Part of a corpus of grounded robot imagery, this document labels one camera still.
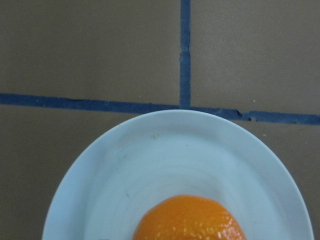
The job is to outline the light blue plate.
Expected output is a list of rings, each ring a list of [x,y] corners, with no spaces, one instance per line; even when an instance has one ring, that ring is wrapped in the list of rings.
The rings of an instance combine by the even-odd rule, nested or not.
[[[165,199],[221,203],[249,240],[312,240],[306,204],[279,158],[212,114],[156,111],[127,120],[75,160],[48,210],[44,240],[130,240]]]

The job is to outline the orange fruit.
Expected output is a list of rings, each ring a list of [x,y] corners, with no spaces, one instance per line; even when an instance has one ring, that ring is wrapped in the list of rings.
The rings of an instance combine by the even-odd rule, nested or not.
[[[245,240],[233,215],[219,202],[178,195],[150,209],[139,222],[134,240]]]

